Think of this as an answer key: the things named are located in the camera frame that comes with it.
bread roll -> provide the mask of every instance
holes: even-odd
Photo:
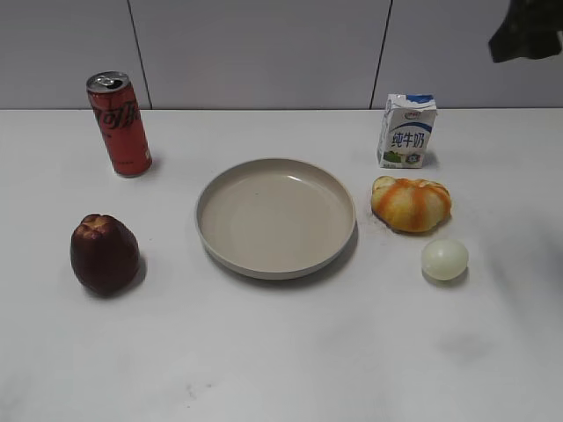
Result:
[[[451,198],[436,182],[382,176],[373,184],[371,210],[392,229],[422,233],[450,216]]]

small white carton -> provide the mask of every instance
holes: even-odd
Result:
[[[387,98],[377,160],[390,169],[419,169],[437,109],[432,95],[390,94]]]

peeled egg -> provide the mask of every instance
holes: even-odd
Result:
[[[469,252],[457,240],[435,240],[422,250],[422,271],[436,280],[455,279],[468,262]]]

red soda can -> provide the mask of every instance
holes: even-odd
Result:
[[[147,171],[152,159],[129,76],[98,73],[88,78],[86,90],[115,172],[132,177]]]

red apple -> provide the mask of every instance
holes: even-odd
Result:
[[[70,263],[80,282],[100,296],[122,290],[139,269],[135,236],[111,215],[87,215],[72,233]]]

